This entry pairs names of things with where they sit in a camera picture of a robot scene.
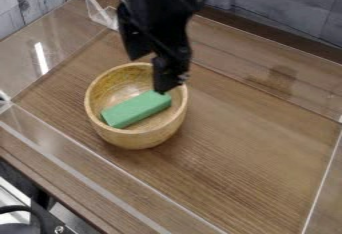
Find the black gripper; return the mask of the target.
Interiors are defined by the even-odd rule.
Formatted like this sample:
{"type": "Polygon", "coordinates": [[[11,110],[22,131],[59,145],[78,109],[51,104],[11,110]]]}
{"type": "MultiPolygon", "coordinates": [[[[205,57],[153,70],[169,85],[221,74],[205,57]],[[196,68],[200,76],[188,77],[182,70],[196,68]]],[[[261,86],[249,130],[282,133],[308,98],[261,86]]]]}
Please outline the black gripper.
{"type": "Polygon", "coordinates": [[[165,94],[189,79],[192,49],[188,23],[205,0],[121,0],[118,24],[129,58],[151,52],[154,90],[165,94]]]}

